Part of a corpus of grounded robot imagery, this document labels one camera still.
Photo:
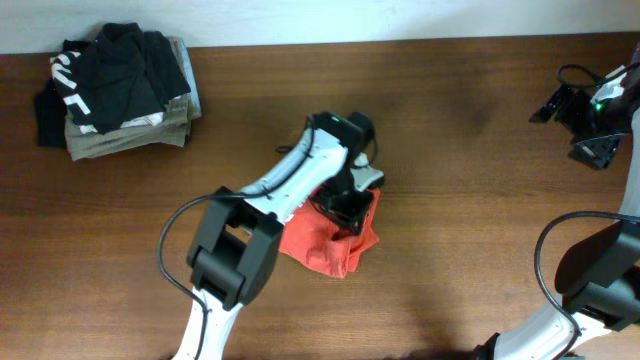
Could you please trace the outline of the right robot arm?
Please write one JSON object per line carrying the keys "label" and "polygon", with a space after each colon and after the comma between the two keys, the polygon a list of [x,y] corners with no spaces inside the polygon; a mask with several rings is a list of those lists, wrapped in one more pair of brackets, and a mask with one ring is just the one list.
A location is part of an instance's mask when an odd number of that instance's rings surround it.
{"label": "right robot arm", "polygon": [[[556,71],[559,88],[535,112],[533,123],[555,120],[572,135],[570,158],[605,170],[621,140],[639,139],[639,57],[606,76],[591,70],[590,81],[567,81]],[[599,218],[610,226],[570,247],[559,262],[554,285],[541,272],[542,247],[560,223]],[[534,249],[534,274],[546,298],[542,308],[518,327],[496,333],[477,346],[479,360],[572,359],[574,349],[596,337],[639,323],[639,146],[633,144],[625,193],[616,213],[577,211],[552,220]]]}

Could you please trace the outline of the orange red t-shirt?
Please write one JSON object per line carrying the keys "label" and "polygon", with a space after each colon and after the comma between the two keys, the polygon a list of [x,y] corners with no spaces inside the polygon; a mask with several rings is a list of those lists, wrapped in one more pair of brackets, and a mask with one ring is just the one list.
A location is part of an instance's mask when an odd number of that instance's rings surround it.
{"label": "orange red t-shirt", "polygon": [[372,222],[381,192],[370,190],[370,193],[374,196],[373,203],[359,235],[341,230],[307,200],[285,225],[279,252],[329,277],[345,278],[355,272],[361,254],[380,241]]}

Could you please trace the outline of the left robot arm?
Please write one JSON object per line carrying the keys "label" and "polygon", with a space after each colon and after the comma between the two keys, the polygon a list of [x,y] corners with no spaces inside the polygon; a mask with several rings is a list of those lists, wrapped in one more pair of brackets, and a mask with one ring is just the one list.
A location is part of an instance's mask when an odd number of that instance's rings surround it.
{"label": "left robot arm", "polygon": [[259,180],[238,192],[221,187],[179,208],[207,205],[186,255],[193,286],[167,278],[192,300],[176,358],[222,358],[239,311],[269,280],[285,225],[305,202],[340,229],[362,231],[371,191],[384,182],[365,153],[375,142],[374,125],[360,112],[313,114],[299,142]]}

